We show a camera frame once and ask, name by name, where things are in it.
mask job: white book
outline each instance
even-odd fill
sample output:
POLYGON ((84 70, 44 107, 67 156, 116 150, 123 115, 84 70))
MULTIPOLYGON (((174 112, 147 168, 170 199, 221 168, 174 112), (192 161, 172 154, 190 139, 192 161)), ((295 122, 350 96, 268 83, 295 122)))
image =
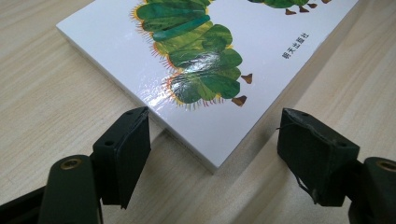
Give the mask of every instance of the white book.
POLYGON ((264 2, 100 0, 57 27, 215 171, 357 0, 264 2))

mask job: caterpillar leg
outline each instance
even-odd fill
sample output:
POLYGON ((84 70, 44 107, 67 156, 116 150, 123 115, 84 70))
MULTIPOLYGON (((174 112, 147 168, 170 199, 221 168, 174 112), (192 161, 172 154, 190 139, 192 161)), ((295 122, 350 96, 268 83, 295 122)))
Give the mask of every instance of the caterpillar leg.
POLYGON ((241 76, 241 78, 244 79, 247 84, 251 84, 251 82, 253 80, 253 74, 250 73, 247 76, 241 76))
POLYGON ((315 7, 317 7, 318 5, 317 4, 307 4, 310 8, 315 8, 315 7))
POLYGON ((300 12, 305 13, 305 12, 309 12, 308 9, 303 8, 303 7, 298 7, 300 9, 300 12))
POLYGON ((240 96, 237 98, 233 98, 231 101, 238 106, 242 106, 242 105, 244 105, 246 100, 247 100, 247 97, 245 95, 243 95, 243 96, 240 96))
POLYGON ((294 14, 296 14, 296 12, 295 12, 295 11, 290 11, 290 10, 288 10, 288 9, 286 8, 285 14, 289 16, 289 15, 294 15, 294 14))

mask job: black clamp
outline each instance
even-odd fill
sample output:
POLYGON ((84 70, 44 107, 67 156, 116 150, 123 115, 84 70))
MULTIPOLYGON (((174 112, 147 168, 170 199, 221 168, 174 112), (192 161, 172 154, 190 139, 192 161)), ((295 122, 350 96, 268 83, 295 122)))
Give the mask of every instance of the black clamp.
POLYGON ((283 109, 277 153, 314 203, 341 206, 347 196, 350 223, 396 223, 396 162, 360 163, 359 150, 311 115, 283 109))

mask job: children's book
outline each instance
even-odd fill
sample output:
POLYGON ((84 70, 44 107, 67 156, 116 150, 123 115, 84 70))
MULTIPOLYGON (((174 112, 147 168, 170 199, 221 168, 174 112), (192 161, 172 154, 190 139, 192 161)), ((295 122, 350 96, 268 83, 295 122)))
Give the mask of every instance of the children's book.
POLYGON ((215 171, 357 0, 97 0, 57 27, 215 171))

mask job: wood grain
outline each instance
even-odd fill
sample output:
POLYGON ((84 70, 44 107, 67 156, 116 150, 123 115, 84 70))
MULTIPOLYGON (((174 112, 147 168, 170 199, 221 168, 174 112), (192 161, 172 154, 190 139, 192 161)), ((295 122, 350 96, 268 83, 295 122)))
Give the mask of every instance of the wood grain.
MULTIPOLYGON (((137 107, 55 28, 90 2, 0 1, 0 204, 45 185, 57 160, 90 154, 137 107)), ((360 161, 396 161, 396 2, 362 5, 329 60, 296 80, 214 175, 151 120, 152 152, 129 207, 105 206, 105 223, 348 223, 348 199, 323 208, 299 189, 273 127, 276 109, 291 105, 361 146, 360 161)))

